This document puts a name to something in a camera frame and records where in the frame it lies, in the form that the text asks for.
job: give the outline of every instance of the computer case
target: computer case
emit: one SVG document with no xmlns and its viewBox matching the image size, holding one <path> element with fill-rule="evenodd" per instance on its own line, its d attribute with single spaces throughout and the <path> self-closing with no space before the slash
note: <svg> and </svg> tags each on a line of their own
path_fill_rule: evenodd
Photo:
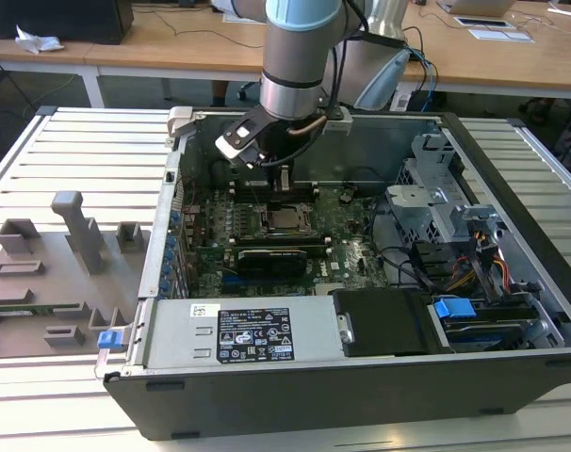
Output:
<svg viewBox="0 0 571 452">
<path fill-rule="evenodd" d="M 18 25 L 38 36 L 120 44 L 132 23 L 130 0 L 0 1 L 0 39 L 15 38 Z"/>
</svg>

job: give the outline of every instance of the barcode sticker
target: barcode sticker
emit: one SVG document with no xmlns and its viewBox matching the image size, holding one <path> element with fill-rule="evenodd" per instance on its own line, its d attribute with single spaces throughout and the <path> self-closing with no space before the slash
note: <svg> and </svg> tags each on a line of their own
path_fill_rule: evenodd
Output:
<svg viewBox="0 0 571 452">
<path fill-rule="evenodd" d="M 219 304 L 192 304 L 190 317 L 218 317 Z"/>
</svg>

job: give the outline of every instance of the paper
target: paper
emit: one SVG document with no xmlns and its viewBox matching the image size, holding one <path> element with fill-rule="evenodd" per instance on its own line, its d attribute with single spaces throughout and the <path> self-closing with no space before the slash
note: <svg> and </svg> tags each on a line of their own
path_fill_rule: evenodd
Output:
<svg viewBox="0 0 571 452">
<path fill-rule="evenodd" d="M 237 17 L 235 14 L 230 14 L 225 12 L 222 15 L 222 21 L 226 23 L 237 23 L 237 24 L 257 24 L 262 25 L 260 22 L 251 21 L 250 19 L 245 19 L 243 17 Z"/>
<path fill-rule="evenodd" d="M 48 37 L 38 37 L 26 33 L 19 26 L 15 27 L 18 30 L 18 37 L 15 42 L 24 50 L 32 52 L 33 54 L 39 54 L 40 52 L 48 52 L 50 50 L 61 50 L 63 45 L 59 43 L 59 38 L 55 36 Z"/>
<path fill-rule="evenodd" d="M 476 28 L 468 30 L 477 40 L 503 40 L 507 42 L 534 42 L 529 35 L 520 32 L 479 30 Z"/>
</svg>

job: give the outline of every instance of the black plastic cover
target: black plastic cover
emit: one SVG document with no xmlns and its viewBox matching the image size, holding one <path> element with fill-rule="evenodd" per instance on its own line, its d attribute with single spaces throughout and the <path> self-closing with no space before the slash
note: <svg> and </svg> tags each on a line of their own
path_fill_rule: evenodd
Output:
<svg viewBox="0 0 571 452">
<path fill-rule="evenodd" d="M 430 298 L 408 289 L 338 290 L 334 306 L 347 315 L 354 342 L 344 345 L 348 357 L 411 356 L 448 353 L 436 333 L 427 304 Z"/>
</svg>

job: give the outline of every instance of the laptop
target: laptop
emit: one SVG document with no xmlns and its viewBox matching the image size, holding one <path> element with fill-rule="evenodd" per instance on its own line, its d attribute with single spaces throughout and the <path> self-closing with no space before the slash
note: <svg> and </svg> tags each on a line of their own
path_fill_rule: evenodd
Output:
<svg viewBox="0 0 571 452">
<path fill-rule="evenodd" d="M 515 0 L 438 0 L 437 3 L 449 14 L 501 17 Z"/>
</svg>

